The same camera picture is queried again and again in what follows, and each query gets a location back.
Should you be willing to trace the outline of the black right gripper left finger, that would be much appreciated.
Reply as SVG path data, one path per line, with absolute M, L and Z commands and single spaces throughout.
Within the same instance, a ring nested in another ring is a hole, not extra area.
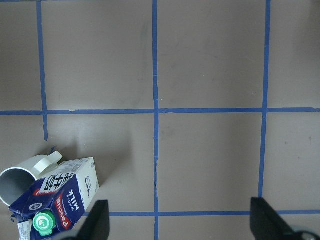
M 95 202 L 87 219 L 77 234 L 78 240 L 107 240 L 110 235 L 108 200 Z

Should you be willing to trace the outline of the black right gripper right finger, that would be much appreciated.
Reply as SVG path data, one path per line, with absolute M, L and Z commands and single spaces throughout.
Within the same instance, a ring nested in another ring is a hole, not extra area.
M 249 226 L 256 240 L 296 240 L 294 230 L 262 197 L 250 200 Z

